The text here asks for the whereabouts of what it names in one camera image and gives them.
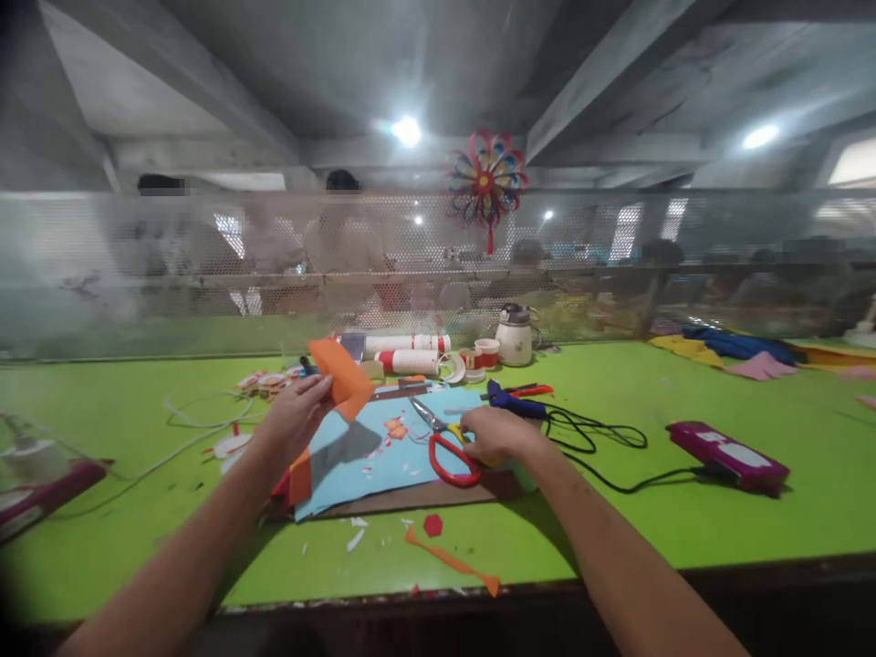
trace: hand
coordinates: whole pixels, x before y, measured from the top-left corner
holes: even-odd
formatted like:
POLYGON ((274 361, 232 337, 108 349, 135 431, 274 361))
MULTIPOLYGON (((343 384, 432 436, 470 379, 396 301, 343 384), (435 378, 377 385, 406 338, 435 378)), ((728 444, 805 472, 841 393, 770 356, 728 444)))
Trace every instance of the hand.
POLYGON ((304 452, 332 409, 331 377, 318 375, 296 381, 280 392, 258 427, 260 439, 280 443, 283 458, 292 464, 304 452))
POLYGON ((459 424, 463 432, 474 433, 474 443, 465 446, 465 453, 491 465, 519 459, 527 450, 538 447, 546 440, 523 418, 492 406, 469 411, 459 424))

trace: scissor blade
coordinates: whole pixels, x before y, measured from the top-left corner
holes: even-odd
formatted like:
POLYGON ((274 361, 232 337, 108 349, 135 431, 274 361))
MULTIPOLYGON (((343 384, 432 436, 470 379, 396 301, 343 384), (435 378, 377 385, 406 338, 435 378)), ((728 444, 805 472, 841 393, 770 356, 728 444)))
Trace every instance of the scissor blade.
POLYGON ((438 423, 438 418, 435 417, 435 414, 428 408, 426 408, 425 404, 423 404, 422 401, 418 400, 416 397, 411 397, 411 405, 420 414, 420 417, 422 417, 426 421, 426 424, 429 425, 429 428, 434 431, 438 423))

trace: purple device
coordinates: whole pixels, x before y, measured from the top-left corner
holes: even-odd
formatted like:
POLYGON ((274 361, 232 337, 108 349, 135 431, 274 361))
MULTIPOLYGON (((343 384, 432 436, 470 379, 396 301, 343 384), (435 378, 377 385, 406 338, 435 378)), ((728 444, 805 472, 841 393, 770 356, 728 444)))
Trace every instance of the purple device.
POLYGON ((778 497, 790 470, 769 456, 713 429, 705 422, 670 424, 669 437, 705 466, 718 466, 748 493, 778 497))

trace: electric kettle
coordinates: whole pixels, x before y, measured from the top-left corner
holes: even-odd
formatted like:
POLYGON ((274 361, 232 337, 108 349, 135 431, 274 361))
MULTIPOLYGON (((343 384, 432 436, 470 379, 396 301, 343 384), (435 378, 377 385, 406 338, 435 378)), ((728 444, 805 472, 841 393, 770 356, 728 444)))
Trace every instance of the electric kettle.
POLYGON ((529 306, 509 303, 499 312, 499 327, 495 339, 499 343, 499 362, 508 367, 522 367, 532 360, 532 324, 529 306))

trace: electric cord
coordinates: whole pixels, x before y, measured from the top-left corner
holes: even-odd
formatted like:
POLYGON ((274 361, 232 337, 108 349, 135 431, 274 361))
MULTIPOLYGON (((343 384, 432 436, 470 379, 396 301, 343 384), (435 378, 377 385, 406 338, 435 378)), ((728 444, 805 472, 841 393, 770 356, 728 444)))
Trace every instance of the electric cord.
MULTIPOLYGON (((31 421, 21 417, 20 415, 16 415, 14 413, 6 413, 6 415, 8 415, 9 417, 16 418, 20 422, 29 425, 36 433, 42 434, 43 436, 46 436, 47 438, 49 438, 52 441, 54 441, 55 443, 61 445, 62 447, 64 447, 68 451, 72 452, 76 456, 79 456, 80 458, 86 459, 86 460, 91 461, 92 463, 94 463, 96 465, 99 465, 101 468, 103 468, 107 472, 107 474, 112 475, 114 478, 116 478, 122 482, 126 482, 128 484, 124 488, 122 488, 120 491, 117 491, 115 494, 111 495, 109 498, 103 500, 102 502, 97 503, 94 506, 89 507, 88 509, 85 509, 83 511, 78 511, 78 512, 73 513, 73 514, 66 514, 66 515, 61 515, 61 514, 55 513, 52 515, 53 518, 59 519, 59 520, 71 519, 71 518, 75 518, 75 517, 84 516, 88 513, 96 511, 99 508, 105 506, 106 504, 109 504, 110 502, 113 502, 114 500, 118 499, 119 497, 121 497, 122 495, 124 495, 125 493, 130 491, 135 485, 137 485, 139 482, 141 482, 147 476, 151 475, 156 470, 164 467, 171 460, 173 460, 174 458, 176 458, 177 456, 182 454, 184 451, 186 451, 187 449, 189 449, 193 445, 199 443, 200 441, 202 441, 206 438, 209 438, 210 436, 216 435, 217 433, 219 433, 223 430, 228 430, 236 423, 241 423, 241 422, 244 422, 247 420, 254 420, 256 418, 260 418, 260 417, 263 417, 265 415, 263 412, 250 414, 250 411, 253 408, 253 400, 254 399, 252 397, 249 397, 247 399, 246 407, 240 413, 238 413, 235 417, 230 418, 228 420, 221 421, 221 422, 212 422, 212 423, 207 423, 207 424, 199 423, 199 422, 193 421, 181 409, 178 409, 175 406, 173 406, 173 404, 171 403, 171 395, 172 395, 172 393, 168 392, 168 394, 164 397, 164 407, 168 411, 171 412, 172 416, 174 416, 182 421, 179 426, 185 426, 185 427, 192 428, 192 429, 209 429, 209 431, 207 431, 206 433, 201 433, 201 434, 195 436, 194 438, 192 438, 191 440, 186 441, 179 448, 177 448, 172 453, 170 453, 168 456, 165 456, 164 458, 162 458, 158 463, 151 465, 150 467, 146 468, 143 472, 141 472, 135 476, 130 476, 130 475, 120 473, 115 467, 113 467, 112 464, 107 463, 105 460, 96 458, 96 457, 92 456, 91 454, 88 454, 84 450, 77 447, 75 444, 70 443, 69 441, 62 438, 55 431, 49 429, 48 427, 42 426, 42 425, 37 424, 35 422, 31 422, 31 421)), ((198 402, 198 401, 201 401, 204 399, 212 399, 213 397, 215 397, 217 395, 228 395, 228 396, 237 397, 240 399, 243 399, 245 397, 244 395, 241 395, 237 392, 218 391, 218 392, 214 392, 214 393, 211 393, 208 395, 204 395, 202 397, 195 398, 194 400, 191 400, 188 403, 184 404, 183 408, 185 406, 188 406, 192 403, 195 403, 195 402, 198 402)))
MULTIPOLYGON (((677 468, 675 470, 670 470, 669 472, 665 472, 662 474, 657 474, 656 476, 649 477, 648 479, 644 479, 640 481, 638 484, 625 487, 621 485, 614 484, 613 482, 606 479, 600 472, 590 464, 585 463, 580 458, 578 458, 574 454, 570 454, 566 450, 570 450, 571 452, 575 452, 577 454, 595 454, 596 453, 596 443, 593 442, 593 438, 585 431, 585 428, 591 429, 590 433, 596 433, 602 435, 603 437, 610 437, 612 440, 617 441, 618 443, 630 447, 632 449, 647 449, 648 447, 648 437, 639 429, 636 429, 633 426, 629 426, 628 424, 606 424, 604 422, 600 422, 599 420, 594 420, 589 417, 585 417, 584 415, 579 415, 578 413, 568 411, 567 409, 562 408, 561 406, 557 406, 551 403, 541 402, 551 411, 547 412, 547 430, 545 431, 545 436, 554 444, 560 447, 560 451, 563 453, 566 458, 570 461, 575 462, 576 464, 583 467, 597 479, 599 479, 603 484, 608 486, 611 490, 616 491, 618 493, 623 493, 625 495, 632 495, 633 493, 638 493, 646 486, 655 484, 657 482, 663 481, 675 475, 705 475, 707 472, 703 468, 698 467, 687 467, 687 468, 677 468), (553 438, 550 435, 550 430, 554 426, 559 427, 568 427, 573 429, 578 435, 580 435, 586 442, 586 447, 578 447, 576 445, 567 443, 565 441, 561 441, 558 438, 553 438), (625 435, 622 431, 626 431, 628 433, 632 433, 633 435, 625 435)), ((686 483, 689 481, 694 481, 693 479, 682 479, 677 483, 686 483)))

